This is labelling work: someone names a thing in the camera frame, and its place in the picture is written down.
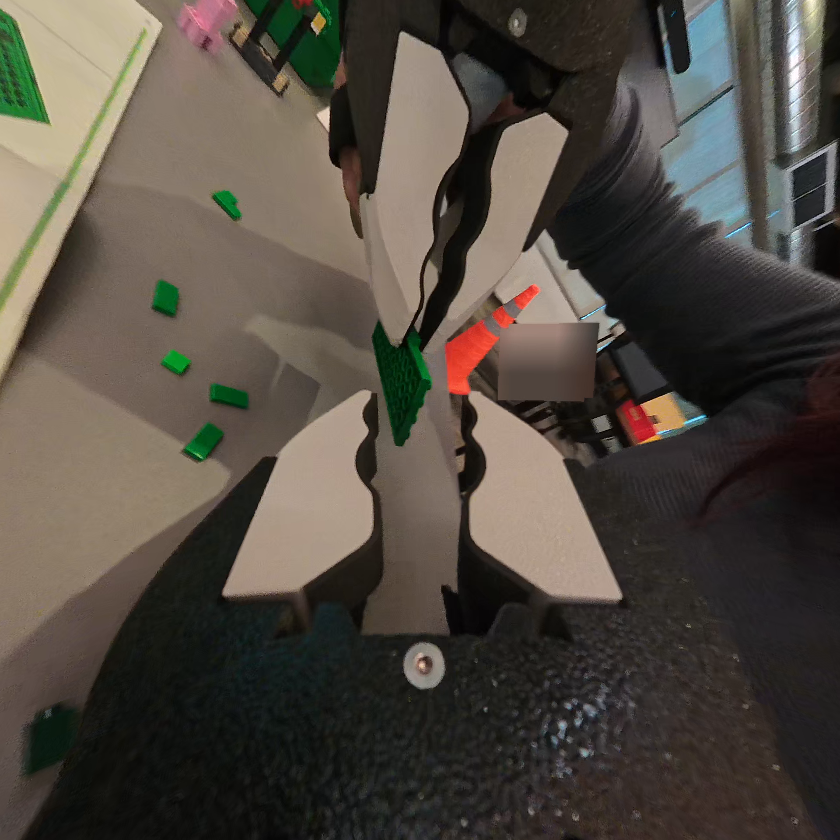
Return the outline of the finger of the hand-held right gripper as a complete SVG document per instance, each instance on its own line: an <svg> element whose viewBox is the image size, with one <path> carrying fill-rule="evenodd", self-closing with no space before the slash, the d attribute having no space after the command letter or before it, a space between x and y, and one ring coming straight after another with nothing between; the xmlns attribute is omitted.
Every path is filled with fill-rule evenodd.
<svg viewBox="0 0 840 840"><path fill-rule="evenodd" d="M546 112L478 132L458 168L459 198L444 216L437 285L420 347L439 349L514 267L531 234L568 131Z"/></svg>
<svg viewBox="0 0 840 840"><path fill-rule="evenodd" d="M423 308L439 194L468 128L469 105L445 56L399 34L376 185L360 199L370 285L391 345L403 343Z"/></svg>

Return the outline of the green plastic bin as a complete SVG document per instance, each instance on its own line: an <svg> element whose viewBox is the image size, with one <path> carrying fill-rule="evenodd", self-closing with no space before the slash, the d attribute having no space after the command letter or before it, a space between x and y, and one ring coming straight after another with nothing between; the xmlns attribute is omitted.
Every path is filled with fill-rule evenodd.
<svg viewBox="0 0 840 840"><path fill-rule="evenodd" d="M244 6L255 16L266 1L244 1ZM322 1L332 15L331 25L326 27L319 37L307 34L299 47L295 49L288 62L285 73L293 69L300 80L310 88L331 88L340 59L340 2ZM285 2L272 21L269 33L262 39L270 55L277 53L279 44L285 40L299 17L299 12Z"/></svg>

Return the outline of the building instruction booklet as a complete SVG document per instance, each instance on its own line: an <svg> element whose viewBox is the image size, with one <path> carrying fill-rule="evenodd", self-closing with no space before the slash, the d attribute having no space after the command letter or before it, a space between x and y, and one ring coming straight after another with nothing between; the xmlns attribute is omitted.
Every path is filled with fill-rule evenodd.
<svg viewBox="0 0 840 840"><path fill-rule="evenodd" d="M134 1L2 1L1 376L161 33Z"/></svg>

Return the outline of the person's right forearm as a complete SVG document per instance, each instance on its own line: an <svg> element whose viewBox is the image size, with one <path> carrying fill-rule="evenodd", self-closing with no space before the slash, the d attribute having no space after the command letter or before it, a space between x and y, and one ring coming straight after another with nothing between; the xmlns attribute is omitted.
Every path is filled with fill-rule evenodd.
<svg viewBox="0 0 840 840"><path fill-rule="evenodd" d="M549 233L678 394L708 417L781 390L838 408L838 284L704 224L669 183L633 89Z"/></svg>

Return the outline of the green studded plate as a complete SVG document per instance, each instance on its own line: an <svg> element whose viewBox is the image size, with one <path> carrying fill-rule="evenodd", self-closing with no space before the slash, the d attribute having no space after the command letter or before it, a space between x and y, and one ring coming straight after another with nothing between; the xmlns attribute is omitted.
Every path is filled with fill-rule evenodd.
<svg viewBox="0 0 840 840"><path fill-rule="evenodd" d="M394 444L408 440L431 390L433 379L419 349L420 338L410 329L399 346L391 344L381 322L376 323L372 345Z"/></svg>

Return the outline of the orange traffic cone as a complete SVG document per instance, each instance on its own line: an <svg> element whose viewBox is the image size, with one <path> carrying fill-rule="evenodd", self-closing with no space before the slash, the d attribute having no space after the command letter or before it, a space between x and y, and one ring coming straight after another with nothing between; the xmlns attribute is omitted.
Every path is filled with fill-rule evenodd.
<svg viewBox="0 0 840 840"><path fill-rule="evenodd" d="M448 392L451 395L465 396L470 393L469 377L477 365L498 343L503 330L516 322L522 310L540 291L540 286L531 285L447 342L445 360Z"/></svg>

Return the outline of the scattered green flat tiles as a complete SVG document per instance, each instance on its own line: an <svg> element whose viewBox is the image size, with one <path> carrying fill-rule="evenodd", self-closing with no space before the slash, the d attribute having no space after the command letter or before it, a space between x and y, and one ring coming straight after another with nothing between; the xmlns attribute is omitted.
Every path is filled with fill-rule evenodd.
<svg viewBox="0 0 840 840"><path fill-rule="evenodd" d="M186 466L224 438L184 331L208 273L198 292L159 278L145 226L127 227L105 266L101 232L88 211L72 226L3 396L16 414L2 432L2 622L21 642L2 661L2 737L24 778L66 756L102 645L49 622L230 475Z"/></svg>

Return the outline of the pink pig figure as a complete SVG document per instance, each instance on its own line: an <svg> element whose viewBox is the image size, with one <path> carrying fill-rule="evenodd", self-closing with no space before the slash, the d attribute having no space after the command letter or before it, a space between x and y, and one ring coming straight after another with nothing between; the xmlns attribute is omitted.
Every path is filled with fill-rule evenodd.
<svg viewBox="0 0 840 840"><path fill-rule="evenodd" d="M224 42L224 30L238 12L236 1L185 2L176 24L182 34L197 48L215 53Z"/></svg>

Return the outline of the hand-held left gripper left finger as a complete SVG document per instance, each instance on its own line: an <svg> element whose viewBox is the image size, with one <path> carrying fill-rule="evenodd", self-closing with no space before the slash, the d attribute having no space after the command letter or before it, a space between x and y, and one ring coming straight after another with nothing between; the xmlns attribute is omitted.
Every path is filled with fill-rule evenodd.
<svg viewBox="0 0 840 840"><path fill-rule="evenodd" d="M382 581L382 507L373 487L379 409L362 390L281 449L222 590L231 602L288 604L302 626L339 604L361 626Z"/></svg>

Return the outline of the black frame brick model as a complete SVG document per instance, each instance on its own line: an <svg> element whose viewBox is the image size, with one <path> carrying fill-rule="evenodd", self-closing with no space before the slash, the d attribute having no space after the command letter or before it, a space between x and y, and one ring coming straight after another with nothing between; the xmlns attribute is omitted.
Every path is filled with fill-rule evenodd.
<svg viewBox="0 0 840 840"><path fill-rule="evenodd" d="M274 56L263 46L263 37L269 33L272 21L284 1L266 1L251 25L237 22L228 43L241 55L245 63L276 96L283 98L291 84L285 68L293 52L307 34L319 37L331 25L332 15L322 1L289 2L297 9L299 17L288 37L279 44Z"/></svg>

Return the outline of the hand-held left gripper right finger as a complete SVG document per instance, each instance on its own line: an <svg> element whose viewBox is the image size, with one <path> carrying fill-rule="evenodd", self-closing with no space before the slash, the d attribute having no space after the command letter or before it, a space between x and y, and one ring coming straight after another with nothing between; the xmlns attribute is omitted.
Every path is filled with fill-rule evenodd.
<svg viewBox="0 0 840 840"><path fill-rule="evenodd" d="M567 635L566 606L623 604L613 568L561 452L472 392L461 413L458 629L485 635L509 606L545 635Z"/></svg>

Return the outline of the person's right hand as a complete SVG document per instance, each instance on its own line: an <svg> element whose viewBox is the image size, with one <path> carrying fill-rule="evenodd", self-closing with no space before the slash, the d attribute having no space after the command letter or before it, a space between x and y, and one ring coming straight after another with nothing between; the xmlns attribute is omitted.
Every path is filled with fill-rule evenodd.
<svg viewBox="0 0 840 840"><path fill-rule="evenodd" d="M340 170L343 190L349 205L350 219L357 238L364 237L361 221L361 156L358 151L350 109L350 94L345 83L333 92L329 108L329 157Z"/></svg>

